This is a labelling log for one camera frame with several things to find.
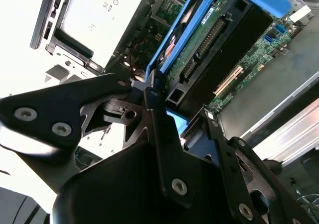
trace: white label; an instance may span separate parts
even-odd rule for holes
[[[306,16],[309,12],[311,12],[311,9],[307,5],[305,5],[294,14],[292,14],[289,18],[291,19],[291,21],[296,22]]]
[[[213,13],[213,11],[215,10],[214,7],[211,7],[209,9],[209,11],[206,13],[205,17],[203,18],[203,20],[201,21],[201,24],[205,24],[207,22],[207,20],[209,19],[210,15]]]

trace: motherboard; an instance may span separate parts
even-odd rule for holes
[[[129,53],[135,68],[145,69],[163,42],[186,0],[155,0],[150,18],[135,39]]]
[[[288,17],[274,19],[265,33],[237,64],[233,72],[220,84],[216,97],[208,105],[213,113],[220,112],[271,60],[286,55],[287,43],[300,30]]]

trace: black cable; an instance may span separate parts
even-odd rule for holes
[[[15,222],[15,220],[16,220],[16,218],[17,218],[17,216],[18,216],[19,212],[20,212],[20,209],[22,208],[22,205],[23,205],[23,203],[25,202],[26,198],[27,198],[27,196],[23,199],[23,201],[22,201],[22,203],[21,203],[21,205],[20,205],[20,207],[19,207],[18,211],[16,212],[16,214],[15,214],[15,217],[14,217],[14,219],[13,219],[12,224],[14,224],[14,222]]]
[[[33,218],[35,217],[35,215],[37,214],[37,212],[39,211],[39,209],[40,209],[40,205],[37,204],[24,224],[30,224]]]

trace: green circuit board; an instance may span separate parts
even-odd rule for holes
[[[276,30],[277,24],[283,27],[285,32],[278,32]],[[237,79],[233,80],[222,93],[211,101],[207,108],[213,113],[220,112],[243,87],[245,87],[259,72],[262,72],[269,61],[274,59],[279,53],[284,54],[287,52],[285,46],[297,31],[298,28],[293,25],[292,22],[285,19],[274,19],[274,22],[237,64],[238,66],[243,67],[242,74],[239,74],[237,78],[240,78],[241,81],[238,82]],[[267,40],[267,35],[269,34],[272,35],[271,42]]]
[[[134,68],[145,69],[151,59],[154,57],[158,47],[163,42],[170,26],[176,20],[182,9],[183,1],[162,0],[156,16],[163,19],[166,24],[152,18],[148,19],[145,26],[140,31],[140,35],[132,44],[130,52],[130,62]]]
[[[168,91],[171,89],[172,81],[179,76],[181,71],[188,65],[189,60],[194,56],[197,49],[194,47],[200,47],[203,40],[207,37],[212,27],[216,25],[219,17],[222,14],[223,7],[227,0],[218,0],[212,5],[211,9],[205,15],[203,21],[199,24],[188,43],[185,45],[181,54],[178,56],[171,69],[167,73],[165,89]]]

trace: bolt hole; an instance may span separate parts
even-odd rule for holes
[[[31,116],[31,113],[29,111],[22,111],[21,112],[21,116],[23,117],[30,117]]]
[[[176,186],[178,187],[179,190],[183,191],[184,187],[182,183],[176,183]]]
[[[246,215],[249,215],[249,211],[247,210],[247,208],[244,208],[244,213],[245,213]]]
[[[126,117],[127,119],[132,119],[132,118],[134,118],[135,116],[136,116],[136,112],[135,112],[135,111],[129,111],[129,112],[127,112],[126,115],[125,115],[125,117]]]
[[[58,130],[58,131],[61,131],[61,132],[63,132],[63,133],[65,133],[65,132],[67,131],[67,129],[66,129],[64,126],[58,126],[58,127],[57,127],[57,130]]]

